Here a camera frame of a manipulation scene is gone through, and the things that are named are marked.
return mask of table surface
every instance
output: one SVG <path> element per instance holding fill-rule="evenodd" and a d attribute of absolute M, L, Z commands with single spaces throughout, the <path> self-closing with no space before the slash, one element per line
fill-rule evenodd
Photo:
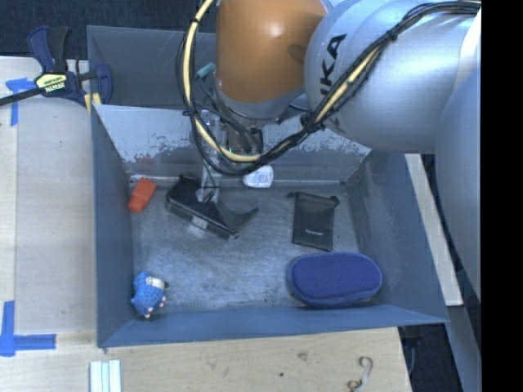
<path fill-rule="evenodd" d="M 6 80 L 31 79 L 39 72 L 33 59 L 0 57 L 0 97 L 10 94 Z M 0 301 L 16 299 L 15 333 L 53 332 L 57 337 L 55 350 L 0 357 L 2 388 L 86 390 L 91 361 L 119 359 L 123 390 L 345 391 L 348 381 L 363 374 L 359 358 L 368 356 L 373 369 L 366 390 L 411 391 L 395 327 L 97 348 L 88 112 L 73 102 L 41 96 L 20 102 L 19 108 L 15 127 L 11 106 L 0 108 Z M 408 163 L 445 301 L 460 305 L 419 156 L 408 156 Z M 66 186 L 73 189 L 62 190 Z M 42 194 L 50 199 L 42 200 Z"/>

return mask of blue tape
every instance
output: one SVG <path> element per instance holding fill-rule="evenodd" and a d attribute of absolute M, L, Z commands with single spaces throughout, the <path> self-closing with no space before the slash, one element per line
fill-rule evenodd
<path fill-rule="evenodd" d="M 34 89 L 36 86 L 34 82 L 28 80 L 27 78 L 17 78 L 15 80 L 7 80 L 6 86 L 13 92 L 15 95 L 20 91 L 26 91 Z M 18 102 L 14 102 L 11 107 L 11 126 L 14 127 L 18 123 Z"/>
<path fill-rule="evenodd" d="M 2 335 L 0 335 L 0 356 L 13 357 L 16 351 L 23 350 L 54 350 L 56 334 L 37 334 L 32 336 L 16 336 L 15 302 L 3 304 Z"/>

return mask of yellow cable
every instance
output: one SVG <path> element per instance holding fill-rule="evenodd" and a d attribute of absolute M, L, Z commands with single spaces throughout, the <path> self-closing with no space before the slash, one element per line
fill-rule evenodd
<path fill-rule="evenodd" d="M 196 121 L 196 129 L 213 149 L 224 154 L 228 159 L 236 161 L 237 163 L 253 163 L 261 157 L 260 154 L 241 155 L 227 151 L 225 148 L 217 145 L 216 142 L 214 142 L 214 139 L 207 133 L 203 125 L 198 121 Z"/>
<path fill-rule="evenodd" d="M 356 67 L 356 69 L 352 72 L 352 74 L 348 77 L 348 79 L 334 92 L 334 94 L 331 96 L 329 101 L 325 104 L 324 108 L 321 110 L 321 112 L 318 114 L 318 117 L 314 121 L 314 123 L 318 123 L 323 116 L 333 107 L 334 103 L 336 103 L 342 96 L 343 93 L 347 90 L 349 87 L 349 84 L 352 84 L 358 76 L 361 74 L 361 71 L 369 64 L 369 62 L 374 58 L 374 56 L 377 54 L 378 49 L 376 48 L 372 52 L 370 52 L 363 61 L 361 61 L 360 65 Z"/>
<path fill-rule="evenodd" d="M 190 49 L 192 47 L 192 43 L 194 40 L 194 35 L 196 34 L 196 29 L 198 28 L 198 22 L 200 22 L 203 18 L 203 15 L 211 6 L 212 2 L 214 0 L 205 0 L 203 5 L 199 8 L 198 12 L 196 13 L 196 16 L 194 17 L 197 21 L 192 22 L 189 27 L 189 31 L 187 32 L 187 39 L 186 44 L 184 46 L 184 54 L 183 54 L 183 64 L 182 64 L 182 71 L 183 71 L 183 84 L 184 84 L 184 91 L 186 94 L 186 99 L 191 103 L 190 98 Z"/>

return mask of black object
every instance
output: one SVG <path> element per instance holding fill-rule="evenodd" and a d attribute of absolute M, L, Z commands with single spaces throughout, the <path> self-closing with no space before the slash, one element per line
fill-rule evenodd
<path fill-rule="evenodd" d="M 325 198 L 315 194 L 292 192 L 295 197 L 293 243 L 333 250 L 334 209 L 340 203 L 336 196 Z"/>
<path fill-rule="evenodd" d="M 306 254 L 287 272 L 293 295 L 314 308 L 343 308 L 368 301 L 382 286 L 376 263 L 358 252 Z"/>
<path fill-rule="evenodd" d="M 195 177 L 180 176 L 178 182 L 167 193 L 166 208 L 225 239 L 236 238 L 258 208 L 255 207 L 245 213 L 236 213 L 228 209 L 219 197 L 216 202 L 210 199 L 200 202 L 196 197 L 196 191 L 200 187 L 200 182 Z"/>

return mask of bin floor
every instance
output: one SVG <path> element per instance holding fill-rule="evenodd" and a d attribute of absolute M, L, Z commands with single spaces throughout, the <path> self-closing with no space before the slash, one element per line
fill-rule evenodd
<path fill-rule="evenodd" d="M 222 188 L 229 209 L 259 208 L 229 240 L 169 212 L 164 204 L 168 189 L 158 187 L 147 208 L 132 215 L 135 274 L 146 270 L 169 282 L 164 312 L 300 306 L 288 291 L 285 271 L 294 257 L 321 250 L 292 243 L 295 198 L 286 197 L 290 192 L 337 196 L 334 251 L 358 251 L 340 184 Z"/>

